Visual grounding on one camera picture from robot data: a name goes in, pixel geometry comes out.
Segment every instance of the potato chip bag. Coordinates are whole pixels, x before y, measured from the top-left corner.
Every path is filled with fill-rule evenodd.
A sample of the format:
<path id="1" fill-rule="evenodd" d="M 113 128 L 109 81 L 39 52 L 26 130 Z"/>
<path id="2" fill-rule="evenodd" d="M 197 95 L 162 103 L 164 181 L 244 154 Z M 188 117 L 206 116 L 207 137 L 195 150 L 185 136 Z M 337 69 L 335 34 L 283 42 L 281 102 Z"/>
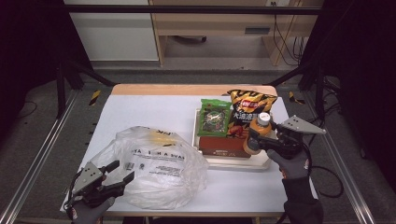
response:
<path id="1" fill-rule="evenodd" d="M 228 124 L 227 137 L 248 137 L 248 126 L 261 112 L 270 113 L 277 96 L 256 91 L 231 90 L 233 111 Z"/>

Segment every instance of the black curtain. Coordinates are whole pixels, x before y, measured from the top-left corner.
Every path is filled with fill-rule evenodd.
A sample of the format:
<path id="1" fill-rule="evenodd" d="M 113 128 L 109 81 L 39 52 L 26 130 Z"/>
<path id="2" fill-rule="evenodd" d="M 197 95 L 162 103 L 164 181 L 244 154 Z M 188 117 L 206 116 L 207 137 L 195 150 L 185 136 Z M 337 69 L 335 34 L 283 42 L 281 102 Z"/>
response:
<path id="1" fill-rule="evenodd" d="M 325 1 L 326 7 L 342 7 L 346 13 L 319 16 L 302 63 L 313 60 L 324 76 L 339 78 L 339 100 L 362 152 L 377 162 L 396 191 L 396 145 L 392 140 L 396 127 L 396 1 L 355 0 L 351 7 L 349 3 Z M 314 84 L 316 72 L 304 73 L 301 85 Z"/>
<path id="2" fill-rule="evenodd" d="M 66 11 L 42 10 L 39 4 L 62 0 L 0 0 L 0 138 L 23 108 L 26 93 L 56 79 L 60 61 L 72 59 L 92 69 Z M 68 77 L 79 79 L 78 71 Z"/>

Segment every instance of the bottle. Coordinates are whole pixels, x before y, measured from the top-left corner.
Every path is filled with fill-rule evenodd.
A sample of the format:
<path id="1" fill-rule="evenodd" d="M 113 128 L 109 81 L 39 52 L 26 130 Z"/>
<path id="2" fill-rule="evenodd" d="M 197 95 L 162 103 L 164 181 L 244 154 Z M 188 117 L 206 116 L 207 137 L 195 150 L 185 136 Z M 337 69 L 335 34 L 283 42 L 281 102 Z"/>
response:
<path id="1" fill-rule="evenodd" d="M 248 136 L 244 142 L 244 150 L 247 154 L 257 155 L 261 152 L 259 136 L 267 136 L 272 131 L 270 119 L 268 113 L 262 112 L 250 122 Z"/>

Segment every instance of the white table surface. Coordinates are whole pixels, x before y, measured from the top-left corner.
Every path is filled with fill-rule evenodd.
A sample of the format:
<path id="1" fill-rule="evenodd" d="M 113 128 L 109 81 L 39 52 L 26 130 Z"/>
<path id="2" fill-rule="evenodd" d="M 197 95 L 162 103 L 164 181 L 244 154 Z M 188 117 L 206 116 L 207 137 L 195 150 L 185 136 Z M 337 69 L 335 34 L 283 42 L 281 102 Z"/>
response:
<path id="1" fill-rule="evenodd" d="M 194 115 L 201 99 L 230 101 L 230 96 L 110 95 L 80 167 L 133 126 L 146 126 L 179 134 L 192 142 Z M 276 123 L 289 118 L 281 97 L 272 107 Z M 208 170 L 207 188 L 175 210 L 147 210 L 117 198 L 107 216 L 175 217 L 279 217 L 287 200 L 278 165 L 263 172 Z"/>

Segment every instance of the white plastic bag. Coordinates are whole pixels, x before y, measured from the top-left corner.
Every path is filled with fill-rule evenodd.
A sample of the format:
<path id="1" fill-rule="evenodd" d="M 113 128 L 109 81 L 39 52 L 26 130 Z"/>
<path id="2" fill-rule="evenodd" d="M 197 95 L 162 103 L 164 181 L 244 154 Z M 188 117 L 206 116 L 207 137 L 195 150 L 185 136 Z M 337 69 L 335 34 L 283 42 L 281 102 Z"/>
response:
<path id="1" fill-rule="evenodd" d="M 144 209 L 175 209 L 206 188 L 206 159 L 176 133 L 136 126 L 120 133 L 92 158 L 97 167 L 119 160 L 104 185 L 134 171 L 124 191 L 128 202 Z"/>

